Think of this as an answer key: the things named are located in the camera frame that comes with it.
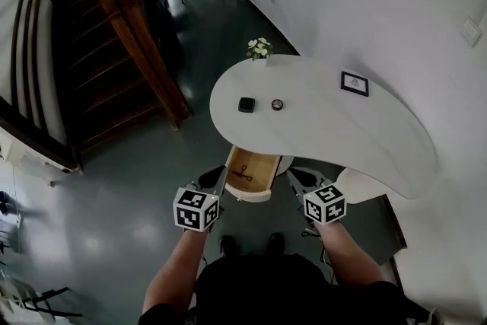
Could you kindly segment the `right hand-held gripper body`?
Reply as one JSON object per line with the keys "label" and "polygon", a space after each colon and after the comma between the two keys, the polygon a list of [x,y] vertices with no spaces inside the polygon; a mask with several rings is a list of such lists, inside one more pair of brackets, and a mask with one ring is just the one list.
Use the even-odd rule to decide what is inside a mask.
{"label": "right hand-held gripper body", "polygon": [[330,184],[302,196],[304,215],[313,223],[328,225],[346,216],[345,195]]}

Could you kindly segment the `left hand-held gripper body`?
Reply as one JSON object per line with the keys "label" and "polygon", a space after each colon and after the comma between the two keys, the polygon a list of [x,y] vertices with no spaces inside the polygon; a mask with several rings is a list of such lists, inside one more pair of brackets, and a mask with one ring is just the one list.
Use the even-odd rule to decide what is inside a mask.
{"label": "left hand-held gripper body", "polygon": [[222,194],[222,184],[202,188],[191,182],[180,187],[173,201],[174,224],[197,232],[209,229],[220,217]]}

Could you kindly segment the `black scissors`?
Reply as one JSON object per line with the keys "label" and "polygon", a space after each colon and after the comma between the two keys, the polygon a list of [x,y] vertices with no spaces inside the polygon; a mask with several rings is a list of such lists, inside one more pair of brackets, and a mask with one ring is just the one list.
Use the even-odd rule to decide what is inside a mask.
{"label": "black scissors", "polygon": [[247,166],[243,164],[240,167],[240,170],[232,170],[231,173],[240,179],[244,178],[246,181],[251,182],[253,180],[253,177],[251,175],[246,174],[247,171]]}

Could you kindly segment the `large wooden drawer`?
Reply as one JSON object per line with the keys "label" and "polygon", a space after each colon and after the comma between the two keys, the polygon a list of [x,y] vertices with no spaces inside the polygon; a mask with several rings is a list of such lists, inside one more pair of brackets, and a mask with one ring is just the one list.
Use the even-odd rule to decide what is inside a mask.
{"label": "large wooden drawer", "polygon": [[[225,189],[239,201],[252,203],[269,201],[272,195],[272,183],[281,158],[278,155],[253,153],[233,145],[226,161],[228,175]],[[240,170],[243,164],[247,166],[246,174],[253,177],[251,182],[231,173],[232,170]]]}

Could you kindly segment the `person's left forearm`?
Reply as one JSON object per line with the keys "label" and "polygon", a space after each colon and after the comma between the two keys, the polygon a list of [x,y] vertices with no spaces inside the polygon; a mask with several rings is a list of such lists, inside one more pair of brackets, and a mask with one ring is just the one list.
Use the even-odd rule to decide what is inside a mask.
{"label": "person's left forearm", "polygon": [[143,314],[159,304],[170,306],[178,316],[188,310],[208,233],[209,230],[183,232],[147,288]]}

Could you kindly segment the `person's right forearm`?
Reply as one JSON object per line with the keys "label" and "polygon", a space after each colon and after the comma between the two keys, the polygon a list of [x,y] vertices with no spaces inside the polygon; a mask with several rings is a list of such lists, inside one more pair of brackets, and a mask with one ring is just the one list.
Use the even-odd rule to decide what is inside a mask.
{"label": "person's right forearm", "polygon": [[377,263],[357,245],[341,223],[315,224],[315,227],[340,285],[365,288],[386,281]]}

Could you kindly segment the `white curved table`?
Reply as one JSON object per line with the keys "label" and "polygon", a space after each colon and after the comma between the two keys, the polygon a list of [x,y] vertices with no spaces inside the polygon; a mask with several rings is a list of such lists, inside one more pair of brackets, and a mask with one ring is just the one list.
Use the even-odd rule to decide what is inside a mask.
{"label": "white curved table", "polygon": [[[369,96],[344,91],[341,69],[303,56],[244,60],[215,83],[210,114],[231,144],[259,154],[324,161],[365,174],[407,199],[427,194],[437,170],[433,143],[414,114],[369,81]],[[256,100],[238,111],[241,97]],[[284,108],[274,111],[280,99]]]}

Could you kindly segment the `person's left shoe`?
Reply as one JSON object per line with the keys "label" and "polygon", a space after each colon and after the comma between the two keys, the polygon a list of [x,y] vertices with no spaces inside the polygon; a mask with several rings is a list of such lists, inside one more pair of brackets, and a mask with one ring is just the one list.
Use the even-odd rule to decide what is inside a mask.
{"label": "person's left shoe", "polygon": [[220,255],[222,258],[236,257],[239,255],[239,248],[232,236],[224,235],[219,242]]}

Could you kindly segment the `person's shoe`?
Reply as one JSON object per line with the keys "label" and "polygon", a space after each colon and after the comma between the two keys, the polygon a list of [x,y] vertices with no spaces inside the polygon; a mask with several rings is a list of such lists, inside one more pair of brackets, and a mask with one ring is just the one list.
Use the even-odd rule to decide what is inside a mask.
{"label": "person's shoe", "polygon": [[284,236],[275,232],[269,237],[269,241],[266,246],[265,255],[267,256],[282,256],[285,252],[285,239]]}
{"label": "person's shoe", "polygon": [[232,236],[224,235],[219,242],[220,255],[222,258],[236,257],[239,255],[239,248]]}

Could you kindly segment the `person's right shoe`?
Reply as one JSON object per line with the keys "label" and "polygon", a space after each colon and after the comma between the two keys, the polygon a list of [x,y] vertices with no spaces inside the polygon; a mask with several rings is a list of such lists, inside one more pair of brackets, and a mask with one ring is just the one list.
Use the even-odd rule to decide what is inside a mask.
{"label": "person's right shoe", "polygon": [[285,252],[285,239],[284,236],[275,232],[269,237],[269,241],[266,246],[265,255],[267,256],[282,256]]}

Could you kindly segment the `person's black shirt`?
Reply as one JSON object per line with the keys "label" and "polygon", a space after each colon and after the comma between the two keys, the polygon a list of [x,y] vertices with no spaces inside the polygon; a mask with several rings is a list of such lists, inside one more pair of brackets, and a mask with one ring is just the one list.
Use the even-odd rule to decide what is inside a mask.
{"label": "person's black shirt", "polygon": [[194,292],[185,314],[159,304],[138,325],[426,325],[430,317],[390,282],[331,285],[297,254],[221,258],[202,270]]}

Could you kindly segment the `white potted flower plant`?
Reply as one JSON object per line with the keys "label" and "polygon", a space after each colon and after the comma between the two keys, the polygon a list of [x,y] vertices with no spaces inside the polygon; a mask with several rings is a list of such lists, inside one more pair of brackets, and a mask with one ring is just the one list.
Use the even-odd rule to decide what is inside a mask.
{"label": "white potted flower plant", "polygon": [[247,44],[247,57],[255,66],[266,67],[273,54],[273,45],[264,37],[250,40]]}

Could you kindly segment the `dark wooden staircase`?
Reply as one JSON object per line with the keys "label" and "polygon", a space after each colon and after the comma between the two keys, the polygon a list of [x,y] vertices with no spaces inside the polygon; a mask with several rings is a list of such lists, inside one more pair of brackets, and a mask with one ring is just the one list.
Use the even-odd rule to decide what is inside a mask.
{"label": "dark wooden staircase", "polygon": [[79,170],[157,117],[190,116],[161,0],[0,0],[0,158]]}

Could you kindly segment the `black metal chair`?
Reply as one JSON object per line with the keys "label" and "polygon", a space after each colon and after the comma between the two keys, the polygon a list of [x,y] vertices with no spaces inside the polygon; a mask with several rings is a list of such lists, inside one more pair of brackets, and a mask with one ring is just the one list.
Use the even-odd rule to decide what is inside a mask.
{"label": "black metal chair", "polygon": [[14,307],[27,314],[36,314],[39,320],[32,325],[36,322],[40,325],[62,325],[63,320],[67,325],[72,325],[72,318],[82,318],[81,313],[56,310],[50,304],[51,300],[68,292],[71,292],[69,287],[37,292],[33,286],[15,278],[0,280],[0,303],[12,314],[15,314]]}

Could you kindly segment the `black picture frame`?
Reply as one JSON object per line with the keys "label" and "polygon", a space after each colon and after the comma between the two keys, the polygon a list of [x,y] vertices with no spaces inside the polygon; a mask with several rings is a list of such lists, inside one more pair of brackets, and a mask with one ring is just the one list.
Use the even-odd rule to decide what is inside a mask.
{"label": "black picture frame", "polygon": [[341,72],[340,88],[364,97],[369,96],[369,80],[349,72]]}

